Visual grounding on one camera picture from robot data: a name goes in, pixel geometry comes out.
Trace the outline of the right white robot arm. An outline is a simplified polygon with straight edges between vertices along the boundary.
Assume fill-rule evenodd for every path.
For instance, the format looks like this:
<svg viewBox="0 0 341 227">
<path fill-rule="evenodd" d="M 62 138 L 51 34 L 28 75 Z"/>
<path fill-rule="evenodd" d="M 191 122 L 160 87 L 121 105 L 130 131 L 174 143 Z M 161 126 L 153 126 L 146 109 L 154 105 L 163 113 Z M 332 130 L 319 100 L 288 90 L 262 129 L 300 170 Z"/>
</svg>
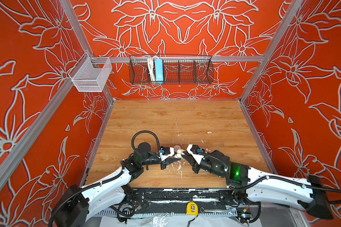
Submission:
<svg viewBox="0 0 341 227">
<path fill-rule="evenodd" d="M 324 187 L 320 178 L 290 178 L 269 174 L 253 167 L 235 163 L 218 150 L 205 153 L 178 151 L 192 166 L 195 174 L 205 170 L 225 179 L 226 186 L 233 192 L 242 192 L 251 202 L 269 202 L 305 211 L 315 218 L 333 219 L 332 205 L 341 204 L 341 189 Z"/>
</svg>

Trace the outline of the white earbud charging case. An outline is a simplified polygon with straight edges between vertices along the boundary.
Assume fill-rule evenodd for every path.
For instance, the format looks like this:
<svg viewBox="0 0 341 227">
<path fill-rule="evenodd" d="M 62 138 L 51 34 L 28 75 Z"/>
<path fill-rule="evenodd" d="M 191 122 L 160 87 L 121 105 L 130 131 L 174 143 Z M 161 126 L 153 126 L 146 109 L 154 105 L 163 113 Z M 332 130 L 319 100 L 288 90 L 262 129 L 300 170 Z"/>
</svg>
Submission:
<svg viewBox="0 0 341 227">
<path fill-rule="evenodd" d="M 185 154 L 186 150 L 182 149 L 179 145 L 176 145 L 173 148 L 174 148 L 174 157 L 177 159 L 181 159 L 182 155 Z"/>
</svg>

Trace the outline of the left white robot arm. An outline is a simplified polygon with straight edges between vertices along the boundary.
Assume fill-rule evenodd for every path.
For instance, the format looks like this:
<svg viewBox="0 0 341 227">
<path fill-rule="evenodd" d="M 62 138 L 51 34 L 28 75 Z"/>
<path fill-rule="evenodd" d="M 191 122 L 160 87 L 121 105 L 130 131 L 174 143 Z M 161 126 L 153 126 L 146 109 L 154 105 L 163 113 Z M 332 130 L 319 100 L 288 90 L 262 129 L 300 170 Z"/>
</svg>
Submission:
<svg viewBox="0 0 341 227">
<path fill-rule="evenodd" d="M 150 144 L 139 144 L 110 175 L 90 185 L 78 187 L 74 184 L 68 188 L 52 211 L 48 226 L 82 227 L 106 208 L 111 208 L 119 219 L 131 218 L 136 207 L 132 202 L 133 190 L 129 183 L 137 179 L 149 165 L 160 165 L 161 169 L 165 169 L 181 159 L 184 152 L 175 146 L 158 147 L 154 153 Z"/>
</svg>

